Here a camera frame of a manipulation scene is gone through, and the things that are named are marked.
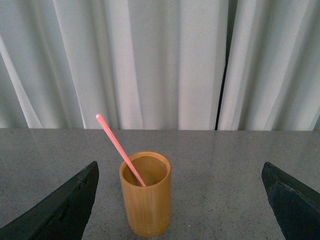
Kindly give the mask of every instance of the bamboo cup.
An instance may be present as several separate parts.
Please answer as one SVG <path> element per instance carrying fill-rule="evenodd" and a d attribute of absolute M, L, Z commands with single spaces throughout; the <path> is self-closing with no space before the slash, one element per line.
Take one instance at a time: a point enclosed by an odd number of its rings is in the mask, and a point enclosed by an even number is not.
<path fill-rule="evenodd" d="M 120 179 L 129 226 L 141 237 L 151 238 L 163 233 L 171 214 L 171 164 L 157 152 L 143 151 L 129 157 L 146 186 L 125 162 L 120 166 Z"/>

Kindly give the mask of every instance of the granite countertop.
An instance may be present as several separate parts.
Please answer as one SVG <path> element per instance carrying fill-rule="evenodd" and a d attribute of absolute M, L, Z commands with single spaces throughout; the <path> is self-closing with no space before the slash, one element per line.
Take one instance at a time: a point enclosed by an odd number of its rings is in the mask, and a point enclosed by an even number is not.
<path fill-rule="evenodd" d="M 284 240 L 261 179 L 271 162 L 320 192 L 320 132 L 114 130 L 128 155 L 172 165 L 171 221 L 154 239 Z M 100 177 L 83 240 L 141 239 L 127 222 L 121 156 L 103 130 L 0 129 L 0 227 L 92 161 Z"/>

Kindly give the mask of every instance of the stirring stick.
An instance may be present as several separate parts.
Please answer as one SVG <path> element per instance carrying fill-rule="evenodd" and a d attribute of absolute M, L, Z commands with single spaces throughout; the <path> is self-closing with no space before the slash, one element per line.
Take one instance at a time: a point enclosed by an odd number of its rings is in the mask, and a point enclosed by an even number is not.
<path fill-rule="evenodd" d="M 113 145 L 115 146 L 115 148 L 118 150 L 118 152 L 120 153 L 121 157 L 123 158 L 123 160 L 125 161 L 125 163 L 128 165 L 128 167 L 130 168 L 131 172 L 135 175 L 136 179 L 138 179 L 138 181 L 140 182 L 140 184 L 143 187 L 146 187 L 146 184 L 144 183 L 144 181 L 142 180 L 142 178 L 140 177 L 139 173 L 137 172 L 136 168 L 134 167 L 134 165 L 132 164 L 132 162 L 130 161 L 130 159 L 128 158 L 127 154 L 125 153 L 124 149 L 121 147 L 120 143 L 118 142 L 118 140 L 116 139 L 115 135 L 113 134 L 113 132 L 111 131 L 110 127 L 108 126 L 108 124 L 106 123 L 106 121 L 104 120 L 104 118 L 101 116 L 101 114 L 97 114 L 95 116 L 95 118 L 98 120 L 99 124 L 101 125 L 101 127 L 103 128 L 103 130 L 105 131 L 105 133 L 108 135 L 108 137 L 110 138 L 111 142 L 113 143 Z"/>

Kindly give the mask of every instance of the curtain fold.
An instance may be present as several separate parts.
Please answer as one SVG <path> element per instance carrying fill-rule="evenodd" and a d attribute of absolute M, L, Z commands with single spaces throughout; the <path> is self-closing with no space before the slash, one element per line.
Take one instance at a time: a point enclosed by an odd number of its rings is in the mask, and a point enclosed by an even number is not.
<path fill-rule="evenodd" d="M 219 130 L 315 128 L 319 16 L 313 0 L 238 2 Z"/>
<path fill-rule="evenodd" d="M 319 1 L 3 0 L 0 23 L 1 128 L 320 130 Z"/>

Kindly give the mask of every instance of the cup rim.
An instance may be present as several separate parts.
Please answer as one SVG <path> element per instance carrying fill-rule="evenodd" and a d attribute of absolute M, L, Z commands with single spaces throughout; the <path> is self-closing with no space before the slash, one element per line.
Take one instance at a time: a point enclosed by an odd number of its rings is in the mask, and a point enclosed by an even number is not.
<path fill-rule="evenodd" d="M 156 152 L 156 151 L 140 151 L 140 152 L 134 153 L 131 156 L 129 156 L 129 159 L 132 162 L 133 160 L 138 159 L 140 157 L 144 157 L 144 156 L 154 157 L 154 158 L 160 160 L 161 162 L 163 162 L 165 164 L 165 166 L 166 166 L 166 169 L 167 169 L 166 175 L 160 182 L 157 182 L 156 184 L 153 184 L 153 185 L 150 185 L 150 186 L 137 186 L 137 185 L 134 185 L 134 184 L 128 182 L 124 178 L 122 173 L 123 173 L 125 167 L 127 166 L 127 164 L 126 164 L 125 161 L 123 161 L 121 163 L 121 165 L 120 165 L 120 168 L 119 168 L 120 178 L 121 178 L 122 181 L 124 181 L 126 184 L 128 184 L 129 186 L 131 186 L 133 188 L 138 188 L 138 189 L 154 188 L 155 186 L 160 185 L 164 180 L 166 180 L 169 177 L 170 173 L 171 173 L 171 168 L 172 167 L 171 167 L 171 163 L 170 163 L 169 159 L 167 157 L 165 157 L 164 155 L 162 155 L 161 153 L 159 153 L 159 152 Z"/>

